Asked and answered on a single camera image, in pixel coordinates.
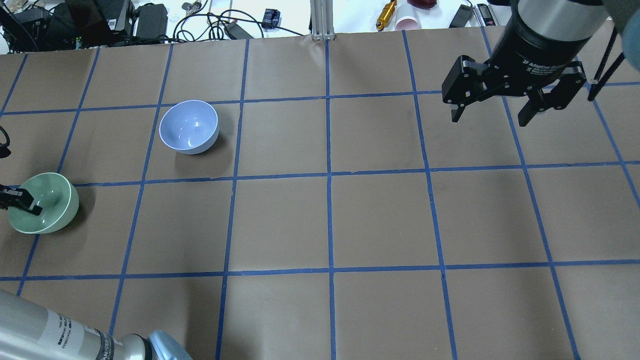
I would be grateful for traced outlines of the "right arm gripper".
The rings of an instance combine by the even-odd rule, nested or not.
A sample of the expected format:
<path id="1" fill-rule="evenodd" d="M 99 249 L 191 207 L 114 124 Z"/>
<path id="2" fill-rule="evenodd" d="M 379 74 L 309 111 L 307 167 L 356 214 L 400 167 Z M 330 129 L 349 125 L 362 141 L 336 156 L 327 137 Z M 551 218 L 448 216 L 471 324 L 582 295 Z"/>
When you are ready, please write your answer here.
<path id="1" fill-rule="evenodd" d="M 593 34 L 589 23 L 558 19 L 539 33 L 520 13 L 512 13 L 487 63 L 460 55 L 442 82 L 442 102 L 451 106 L 451 121 L 457 123 L 469 105 L 493 96 L 528 96 L 518 113 L 520 127 L 536 114 L 566 109 L 586 83 L 583 64 L 574 57 Z"/>

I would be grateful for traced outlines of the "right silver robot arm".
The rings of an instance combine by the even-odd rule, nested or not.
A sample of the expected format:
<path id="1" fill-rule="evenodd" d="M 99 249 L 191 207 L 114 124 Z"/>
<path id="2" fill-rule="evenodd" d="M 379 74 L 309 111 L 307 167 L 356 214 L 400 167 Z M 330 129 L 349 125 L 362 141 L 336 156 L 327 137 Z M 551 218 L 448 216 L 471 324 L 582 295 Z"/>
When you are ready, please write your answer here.
<path id="1" fill-rule="evenodd" d="M 460 120 L 471 104 L 494 96 L 528 97 L 518 113 L 524 127 L 536 114 L 563 110 L 586 83 L 575 57 L 607 18 L 612 36 L 621 37 L 622 52 L 598 77 L 592 101 L 622 61 L 639 68 L 639 2 L 637 0 L 511 0 L 510 19 L 499 42 L 483 63 L 460 55 L 442 83 L 442 101 L 451 105 L 451 120 Z"/>

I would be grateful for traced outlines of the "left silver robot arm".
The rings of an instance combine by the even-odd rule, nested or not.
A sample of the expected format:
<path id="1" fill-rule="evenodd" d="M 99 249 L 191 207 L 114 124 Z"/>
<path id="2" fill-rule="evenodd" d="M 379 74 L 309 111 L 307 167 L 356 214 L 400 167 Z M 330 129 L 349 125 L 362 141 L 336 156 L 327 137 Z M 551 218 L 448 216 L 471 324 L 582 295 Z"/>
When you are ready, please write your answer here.
<path id="1" fill-rule="evenodd" d="M 56 173 L 30 178 L 18 189 L 4 187 L 3 205 L 36 219 L 35 233 L 66 226 L 79 205 L 77 191 Z M 1 292 L 3 360 L 189 360 L 190 354 L 166 332 L 121 339 L 7 291 Z"/>

